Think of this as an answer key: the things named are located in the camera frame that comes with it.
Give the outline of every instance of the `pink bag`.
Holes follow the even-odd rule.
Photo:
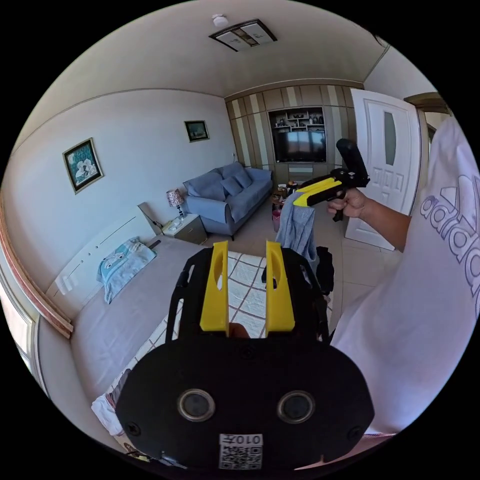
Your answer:
[[[280,228],[280,214],[282,213],[281,210],[274,210],[272,213],[271,213],[271,219],[273,221],[273,230],[275,232],[278,232],[279,231],[279,228]]]

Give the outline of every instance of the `framed picture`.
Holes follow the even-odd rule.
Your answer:
[[[64,151],[63,160],[75,194],[104,176],[97,160],[93,138]]]
[[[191,142],[197,142],[198,140],[208,140],[209,133],[207,132],[207,126],[203,120],[200,121],[186,121],[186,131],[188,133],[188,139]]]

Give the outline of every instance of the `sofa cushion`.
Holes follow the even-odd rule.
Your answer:
[[[229,163],[228,165],[221,166],[218,171],[224,179],[227,179],[228,177],[234,177],[243,169],[244,166],[241,163],[234,161],[233,163]]]
[[[188,194],[193,197],[225,201],[225,192],[222,184],[222,176],[217,171],[208,171],[184,182]]]
[[[235,197],[235,195],[238,195],[243,190],[237,180],[235,180],[234,176],[229,176],[225,180],[222,180],[220,183],[232,197]]]
[[[235,177],[235,180],[244,188],[248,188],[252,184],[252,179],[249,177],[249,174],[245,169],[240,170]]]
[[[230,213],[233,221],[241,220],[270,190],[271,182],[268,180],[254,181],[248,188],[238,195],[229,195],[226,202],[230,205]]]

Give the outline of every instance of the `hand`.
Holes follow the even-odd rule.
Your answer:
[[[240,323],[230,323],[229,337],[234,339],[249,339],[250,335]]]
[[[342,210],[344,215],[352,218],[359,218],[362,214],[368,198],[356,188],[351,188],[346,191],[345,198],[336,198],[329,201],[327,204],[327,212],[329,214],[337,213],[337,210]]]

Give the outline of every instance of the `smoke detector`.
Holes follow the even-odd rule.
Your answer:
[[[224,29],[229,24],[227,17],[221,13],[216,13],[211,19],[213,20],[213,24],[219,29]]]

